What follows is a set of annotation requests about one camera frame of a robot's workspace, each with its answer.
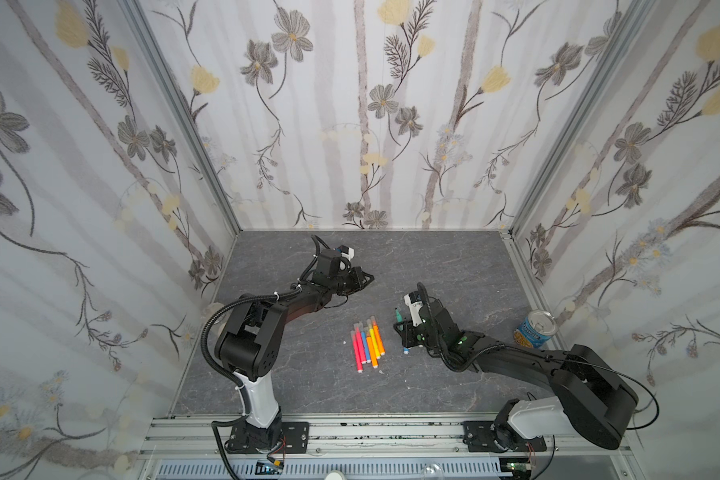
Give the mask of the small blue marker pen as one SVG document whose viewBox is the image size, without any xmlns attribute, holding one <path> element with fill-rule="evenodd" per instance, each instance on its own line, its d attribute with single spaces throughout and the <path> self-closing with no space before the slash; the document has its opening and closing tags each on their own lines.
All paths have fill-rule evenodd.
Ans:
<svg viewBox="0 0 720 480">
<path fill-rule="evenodd" d="M 364 363 L 371 364 L 372 363 L 371 351 L 369 349 L 369 344 L 368 344 L 368 340 L 367 340 L 365 332 L 360 331 L 359 337 L 360 337 L 360 343 L 362 344 L 362 348 L 363 348 Z"/>
</svg>

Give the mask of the neon yellow highlighter pen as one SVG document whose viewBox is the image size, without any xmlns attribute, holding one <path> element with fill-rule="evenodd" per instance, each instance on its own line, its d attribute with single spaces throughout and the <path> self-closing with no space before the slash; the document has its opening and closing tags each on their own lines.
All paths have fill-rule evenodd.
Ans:
<svg viewBox="0 0 720 480">
<path fill-rule="evenodd" d="M 371 321 L 370 321 L 370 319 L 367 320 L 367 326 L 368 326 L 368 336 L 370 337 L 369 348 L 371 349 L 371 353 L 372 353 L 372 355 L 374 356 L 374 358 L 375 358 L 376 360 L 379 360 L 379 359 L 380 359 L 380 356 L 379 356 L 378 349 L 377 349 L 377 345 L 376 345 L 376 341 L 375 341 L 375 338 L 374 338 L 374 335 L 373 335 L 373 330 L 372 330 L 372 327 L 371 327 Z"/>
</svg>

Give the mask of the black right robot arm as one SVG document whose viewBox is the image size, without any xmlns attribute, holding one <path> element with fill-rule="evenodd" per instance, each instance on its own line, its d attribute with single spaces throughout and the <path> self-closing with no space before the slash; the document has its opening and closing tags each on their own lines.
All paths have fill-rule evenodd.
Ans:
<svg viewBox="0 0 720 480">
<path fill-rule="evenodd" d="M 403 347 L 425 348 L 453 373 L 493 373 L 551 391 L 548 398 L 508 400 L 486 433 L 466 434 L 466 442 L 488 451 L 517 451 L 557 435 L 578 435 L 616 450 L 636 411 L 637 393 L 586 346 L 539 350 L 461 330 L 438 299 L 420 304 L 413 318 L 402 318 L 394 328 Z"/>
</svg>

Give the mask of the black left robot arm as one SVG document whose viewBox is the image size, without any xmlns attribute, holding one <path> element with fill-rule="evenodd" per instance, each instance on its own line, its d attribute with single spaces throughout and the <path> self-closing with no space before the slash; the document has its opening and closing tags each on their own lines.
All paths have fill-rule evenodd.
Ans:
<svg viewBox="0 0 720 480">
<path fill-rule="evenodd" d="M 234 383 L 244 408 L 242 417 L 229 426 L 230 438 L 220 442 L 225 453 L 272 451 L 283 444 L 282 409 L 274 396 L 271 370 L 285 326 L 328 308 L 335 296 L 349 298 L 375 280 L 352 264 L 352 248 L 331 248 L 317 236 L 312 240 L 312 259 L 288 290 L 243 294 L 203 325 L 202 357 L 216 373 Z"/>
</svg>

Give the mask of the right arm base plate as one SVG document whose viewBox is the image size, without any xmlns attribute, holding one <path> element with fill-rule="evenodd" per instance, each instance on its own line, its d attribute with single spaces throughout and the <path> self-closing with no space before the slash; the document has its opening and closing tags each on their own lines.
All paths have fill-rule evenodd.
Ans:
<svg viewBox="0 0 720 480">
<path fill-rule="evenodd" d="M 546 452 L 542 437 L 522 438 L 508 424 L 494 421 L 464 421 L 462 441 L 471 453 Z"/>
</svg>

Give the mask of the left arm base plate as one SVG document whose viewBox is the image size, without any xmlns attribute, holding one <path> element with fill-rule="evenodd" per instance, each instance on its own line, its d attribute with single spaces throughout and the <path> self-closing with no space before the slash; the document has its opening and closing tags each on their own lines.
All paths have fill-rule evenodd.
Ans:
<svg viewBox="0 0 720 480">
<path fill-rule="evenodd" d="M 268 428 L 254 427 L 245 420 L 235 421 L 223 434 L 228 454 L 304 454 L 309 440 L 308 422 L 275 421 Z"/>
</svg>

